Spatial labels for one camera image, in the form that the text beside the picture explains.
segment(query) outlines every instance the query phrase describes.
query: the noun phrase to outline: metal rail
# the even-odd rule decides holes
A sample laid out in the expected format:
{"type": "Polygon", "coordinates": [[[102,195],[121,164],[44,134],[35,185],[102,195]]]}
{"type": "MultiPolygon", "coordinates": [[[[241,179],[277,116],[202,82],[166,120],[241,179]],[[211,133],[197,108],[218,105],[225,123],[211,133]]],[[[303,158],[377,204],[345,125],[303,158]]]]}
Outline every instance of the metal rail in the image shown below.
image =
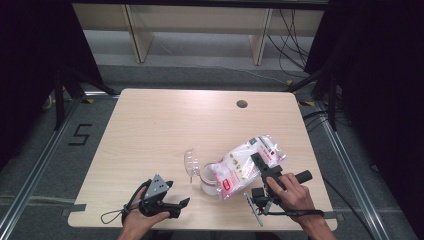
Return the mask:
{"type": "MultiPolygon", "coordinates": [[[[325,110],[322,102],[316,102],[318,110],[325,110]]],[[[362,184],[361,179],[358,176],[358,173],[355,170],[355,167],[352,164],[352,161],[349,158],[349,155],[346,153],[346,150],[337,134],[337,131],[333,131],[332,127],[327,121],[323,123],[324,128],[327,132],[328,138],[330,139],[331,144],[336,151],[337,157],[340,161],[340,164],[343,168],[343,171],[347,177],[350,186],[352,187],[353,193],[358,200],[359,206],[361,207],[365,219],[368,222],[370,230],[375,239],[390,239],[386,229],[383,226],[380,215],[378,214],[374,204],[372,203],[370,197],[368,196],[367,191],[365,190],[364,185],[362,184]]]]}
{"type": "Polygon", "coordinates": [[[40,157],[38,158],[27,180],[25,181],[21,190],[13,200],[6,215],[1,219],[0,239],[6,240],[12,233],[13,228],[18,222],[19,217],[22,215],[22,212],[24,211],[31,194],[34,192],[34,189],[38,185],[38,182],[40,181],[44,171],[46,170],[50,159],[52,158],[58,146],[58,143],[60,142],[60,139],[62,138],[63,133],[65,132],[68,126],[70,117],[78,108],[80,101],[80,99],[71,101],[70,106],[66,112],[67,117],[65,118],[65,121],[57,130],[53,132],[49,142],[47,143],[40,157]]]}

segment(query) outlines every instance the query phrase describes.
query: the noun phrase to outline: person's right hand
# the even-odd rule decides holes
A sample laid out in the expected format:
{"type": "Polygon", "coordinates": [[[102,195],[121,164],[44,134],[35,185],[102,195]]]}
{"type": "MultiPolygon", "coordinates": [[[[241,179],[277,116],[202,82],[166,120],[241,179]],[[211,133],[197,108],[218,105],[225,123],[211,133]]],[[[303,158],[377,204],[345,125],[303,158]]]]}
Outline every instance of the person's right hand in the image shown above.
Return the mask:
{"type": "MultiPolygon", "coordinates": [[[[308,187],[300,185],[293,173],[285,174],[279,179],[286,187],[286,190],[282,189],[271,177],[268,177],[266,181],[275,194],[281,198],[282,203],[280,206],[285,211],[315,209],[308,187]]],[[[327,222],[320,215],[305,215],[291,217],[291,219],[299,223],[302,229],[313,239],[335,239],[327,222]]]]}

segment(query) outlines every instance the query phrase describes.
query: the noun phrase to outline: plastic bag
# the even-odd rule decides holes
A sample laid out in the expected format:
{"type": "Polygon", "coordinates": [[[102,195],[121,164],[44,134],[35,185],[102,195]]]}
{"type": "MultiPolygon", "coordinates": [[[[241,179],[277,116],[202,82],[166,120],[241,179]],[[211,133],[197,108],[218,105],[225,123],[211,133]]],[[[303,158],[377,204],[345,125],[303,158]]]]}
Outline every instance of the plastic bag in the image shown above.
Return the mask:
{"type": "Polygon", "coordinates": [[[223,200],[239,192],[260,176],[261,172],[251,158],[251,155],[257,152],[270,168],[285,158],[271,137],[264,135],[252,138],[213,164],[216,185],[223,200]]]}

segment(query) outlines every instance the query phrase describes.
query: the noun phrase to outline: forearm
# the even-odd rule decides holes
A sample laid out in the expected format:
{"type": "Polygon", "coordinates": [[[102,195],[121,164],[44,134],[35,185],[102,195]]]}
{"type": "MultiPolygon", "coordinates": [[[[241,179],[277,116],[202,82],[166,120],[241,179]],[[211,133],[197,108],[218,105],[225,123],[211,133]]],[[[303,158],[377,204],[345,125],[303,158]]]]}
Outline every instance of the forearm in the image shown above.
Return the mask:
{"type": "Polygon", "coordinates": [[[301,224],[303,230],[314,240],[336,239],[327,222],[322,217],[314,217],[304,224],[301,224]]]}

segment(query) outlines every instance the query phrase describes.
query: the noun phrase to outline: black cable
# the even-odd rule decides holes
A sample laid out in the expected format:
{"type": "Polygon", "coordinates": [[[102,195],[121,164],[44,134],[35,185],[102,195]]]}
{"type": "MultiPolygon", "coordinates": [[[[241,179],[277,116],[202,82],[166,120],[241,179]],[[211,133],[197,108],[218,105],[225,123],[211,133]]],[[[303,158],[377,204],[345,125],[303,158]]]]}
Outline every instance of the black cable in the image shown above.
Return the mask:
{"type": "Polygon", "coordinates": [[[310,117],[313,117],[315,115],[318,115],[318,114],[327,114],[327,113],[328,113],[327,111],[316,111],[316,112],[313,112],[313,113],[306,114],[302,118],[303,118],[303,121],[305,121],[306,119],[308,119],[310,117]]]}
{"type": "Polygon", "coordinates": [[[317,128],[319,125],[321,125],[322,123],[324,123],[325,121],[328,121],[328,118],[322,120],[320,123],[318,123],[317,125],[315,125],[313,128],[308,130],[308,133],[311,133],[315,128],[317,128]]]}
{"type": "Polygon", "coordinates": [[[314,118],[314,120],[310,121],[308,124],[305,125],[305,128],[308,129],[309,125],[311,125],[313,122],[315,122],[316,120],[318,120],[320,118],[321,118],[321,116],[314,118]]]}
{"type": "Polygon", "coordinates": [[[283,66],[281,66],[281,52],[280,52],[280,57],[278,58],[278,64],[280,65],[280,69],[281,69],[281,71],[282,71],[283,73],[285,73],[285,74],[287,74],[287,75],[289,75],[289,76],[292,76],[292,77],[306,78],[306,77],[299,76],[299,75],[296,75],[296,74],[291,74],[291,73],[289,73],[289,72],[286,72],[286,71],[283,69],[283,66]]]}
{"type": "Polygon", "coordinates": [[[301,54],[301,55],[305,55],[305,56],[308,56],[309,55],[309,53],[308,53],[308,51],[306,51],[306,50],[304,50],[303,48],[301,48],[300,46],[299,46],[299,43],[298,43],[298,41],[297,41],[297,36],[294,38],[293,37],[293,35],[291,34],[291,29],[292,29],[292,26],[293,26],[293,28],[295,29],[295,24],[294,24],[294,13],[295,12],[293,12],[292,11],[292,23],[291,23],[291,25],[290,25],[290,28],[289,28],[289,26],[288,26],[288,24],[287,24],[287,22],[286,22],[286,19],[284,18],[284,15],[283,15],[283,12],[281,11],[281,9],[280,9],[280,16],[281,16],[281,18],[283,19],[283,22],[284,22],[284,25],[286,26],[286,29],[287,29],[287,31],[288,31],[288,36],[287,36],[287,39],[288,39],[288,37],[290,37],[291,39],[292,39],[292,41],[293,41],[293,43],[296,45],[296,47],[297,47],[297,49],[298,49],[298,51],[296,51],[296,50],[294,50],[294,49],[292,49],[294,52],[296,52],[296,53],[298,53],[298,54],[301,54]]]}
{"type": "Polygon", "coordinates": [[[346,203],[346,205],[350,208],[350,210],[352,211],[352,213],[358,218],[359,222],[362,224],[362,226],[365,228],[365,230],[367,230],[367,232],[370,235],[371,239],[375,240],[374,235],[371,233],[371,230],[368,228],[368,226],[365,224],[365,222],[362,220],[362,218],[359,216],[359,214],[355,211],[355,209],[353,209],[352,205],[350,205],[350,203],[343,197],[343,195],[336,189],[336,187],[334,187],[333,184],[330,183],[330,181],[328,181],[324,176],[322,177],[322,179],[346,203]]]}
{"type": "Polygon", "coordinates": [[[109,224],[109,223],[111,223],[111,222],[113,222],[121,213],[122,213],[122,210],[123,209],[119,209],[119,210],[115,210],[115,211],[111,211],[111,212],[107,212],[107,213],[104,213],[104,214],[102,214],[102,216],[100,216],[100,220],[102,221],[102,223],[103,224],[109,224]],[[108,215],[108,214],[111,214],[111,213],[118,213],[118,214],[116,214],[116,216],[114,217],[114,218],[112,218],[112,220],[110,220],[110,221],[108,221],[108,222],[105,222],[104,220],[103,220],[103,217],[104,216],[106,216],[106,215],[108,215]]]}
{"type": "Polygon", "coordinates": [[[293,58],[291,58],[289,55],[287,55],[285,52],[283,52],[272,40],[271,36],[268,35],[268,39],[271,41],[271,43],[274,45],[274,47],[281,53],[283,54],[287,59],[289,59],[293,64],[295,64],[296,66],[298,66],[300,69],[304,69],[304,67],[302,65],[300,65],[298,62],[296,62],[293,58]]]}

